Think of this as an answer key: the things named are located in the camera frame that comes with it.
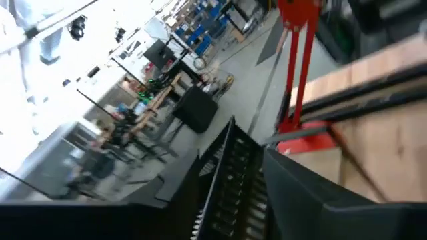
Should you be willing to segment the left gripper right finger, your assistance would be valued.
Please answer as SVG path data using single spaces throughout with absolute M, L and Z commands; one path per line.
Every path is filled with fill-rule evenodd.
M 426 240 L 425 203 L 376 203 L 273 149 L 263 174 L 283 239 Z

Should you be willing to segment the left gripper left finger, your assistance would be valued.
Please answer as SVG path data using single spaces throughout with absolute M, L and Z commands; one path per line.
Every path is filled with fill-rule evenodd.
M 191 149 L 121 201 L 9 201 L 2 239 L 189 239 L 198 209 L 199 152 Z

